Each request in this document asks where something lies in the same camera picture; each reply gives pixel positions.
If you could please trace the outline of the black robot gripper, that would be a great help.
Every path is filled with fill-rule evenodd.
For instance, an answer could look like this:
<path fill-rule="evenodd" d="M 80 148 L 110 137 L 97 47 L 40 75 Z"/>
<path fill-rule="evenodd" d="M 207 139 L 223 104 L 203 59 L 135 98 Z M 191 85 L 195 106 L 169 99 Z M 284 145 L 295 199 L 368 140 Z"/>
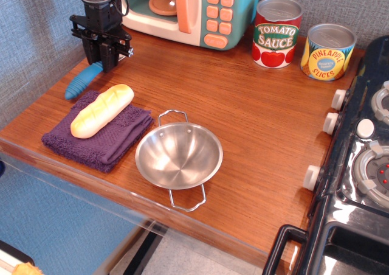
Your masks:
<path fill-rule="evenodd" d="M 129 9 L 122 10 L 122 2 L 128 0 L 81 0 L 84 16 L 72 15 L 73 36 L 80 38 L 89 64 L 101 60 L 103 71 L 108 73 L 119 62 L 119 55 L 133 54 L 131 35 L 125 32 L 122 18 Z"/>

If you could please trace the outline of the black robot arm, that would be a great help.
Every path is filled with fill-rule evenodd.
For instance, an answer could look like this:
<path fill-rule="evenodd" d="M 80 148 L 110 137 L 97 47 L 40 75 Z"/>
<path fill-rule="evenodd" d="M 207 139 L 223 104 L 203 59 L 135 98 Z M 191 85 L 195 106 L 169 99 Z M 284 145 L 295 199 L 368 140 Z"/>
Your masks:
<path fill-rule="evenodd" d="M 122 10 L 128 0 L 81 0 L 84 16 L 72 15 L 72 35 L 81 39 L 89 64 L 102 63 L 104 72 L 118 65 L 119 56 L 130 57 L 133 50 L 131 35 L 123 28 L 122 19 L 129 8 Z"/>

